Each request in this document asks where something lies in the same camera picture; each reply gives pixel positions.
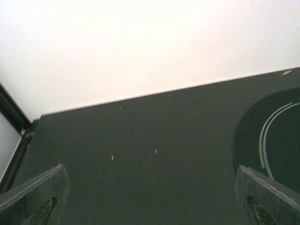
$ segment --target dark circular mat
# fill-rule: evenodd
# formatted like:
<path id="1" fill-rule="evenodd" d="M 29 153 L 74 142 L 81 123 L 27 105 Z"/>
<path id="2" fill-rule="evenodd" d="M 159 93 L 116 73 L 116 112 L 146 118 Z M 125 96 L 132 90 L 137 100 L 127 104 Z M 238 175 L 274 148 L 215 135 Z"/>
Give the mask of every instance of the dark circular mat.
<path id="1" fill-rule="evenodd" d="M 300 193 L 300 88 L 251 106 L 238 124 L 233 166 L 258 172 Z"/>

